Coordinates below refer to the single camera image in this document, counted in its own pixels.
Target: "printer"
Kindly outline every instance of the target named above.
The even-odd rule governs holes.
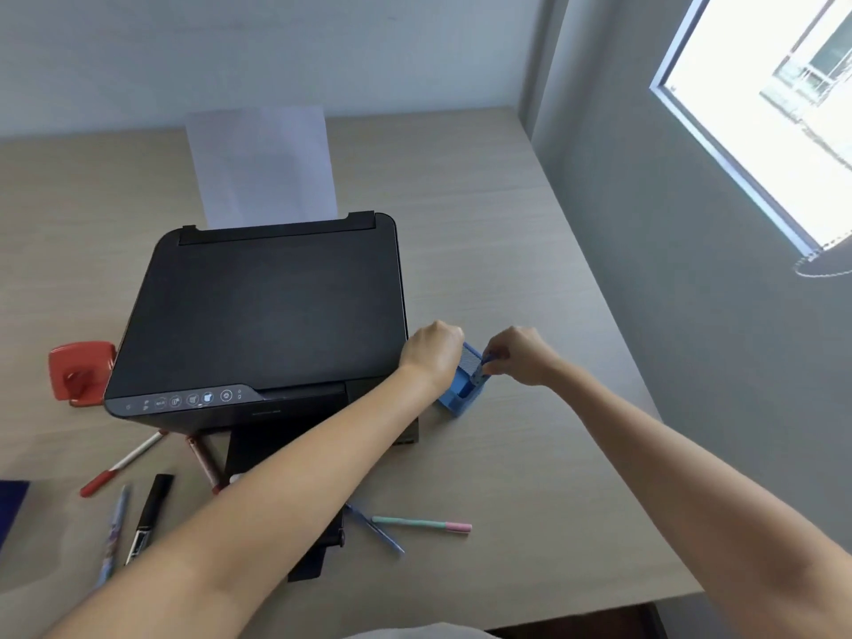
[[[407,339],[389,215],[201,231],[154,248],[106,387],[114,417],[231,432],[243,473],[393,372]],[[418,423],[398,443],[418,439]],[[343,544],[336,515],[290,580]]]

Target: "blue notebook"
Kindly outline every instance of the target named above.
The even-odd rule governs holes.
[[[30,483],[23,480],[0,480],[0,548],[15,522]]]

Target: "window frame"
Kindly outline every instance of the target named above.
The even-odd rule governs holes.
[[[677,60],[680,58],[689,38],[692,37],[693,31],[701,20],[709,2],[710,0],[693,0],[692,4],[689,5],[686,17],[681,22],[662,64],[651,82],[650,90],[728,173],[731,179],[757,204],[761,211],[772,220],[772,223],[790,239],[798,252],[803,256],[810,256],[821,250],[820,244],[804,230],[791,214],[784,210],[780,203],[775,201],[772,195],[751,176],[748,170],[743,168],[736,158],[701,125],[686,106],[666,88],[666,80],[677,65]]]

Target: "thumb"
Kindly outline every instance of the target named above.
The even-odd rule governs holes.
[[[508,359],[496,359],[482,366],[482,373],[486,375],[506,374],[509,369]]]

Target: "printer lid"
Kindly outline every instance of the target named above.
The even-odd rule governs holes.
[[[384,376],[406,338],[389,215],[184,226],[155,247],[105,397]]]

